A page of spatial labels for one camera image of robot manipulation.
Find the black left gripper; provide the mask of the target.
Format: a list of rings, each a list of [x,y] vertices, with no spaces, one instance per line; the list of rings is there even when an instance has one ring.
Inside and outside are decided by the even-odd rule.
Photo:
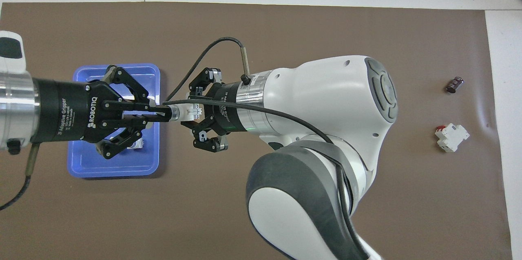
[[[149,94],[124,68],[110,65],[102,81],[64,82],[34,78],[40,109],[33,143],[85,140],[96,143],[97,152],[110,159],[123,152],[138,139],[148,124],[169,122],[171,107],[150,104]],[[108,84],[123,84],[134,96],[133,100],[109,100]],[[100,118],[100,105],[107,110],[143,111],[156,114],[124,115],[122,119]],[[116,136],[105,139],[123,128]]]

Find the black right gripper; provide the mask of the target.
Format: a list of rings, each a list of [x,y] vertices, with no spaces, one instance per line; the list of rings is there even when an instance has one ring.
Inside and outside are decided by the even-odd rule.
[[[220,102],[236,102],[240,82],[222,83],[221,70],[204,68],[189,84],[188,98],[212,98]],[[240,132],[241,122],[237,108],[213,106],[214,116],[205,117],[202,122],[186,121],[181,124],[192,132],[195,148],[210,152],[225,151],[229,147],[227,134]]]

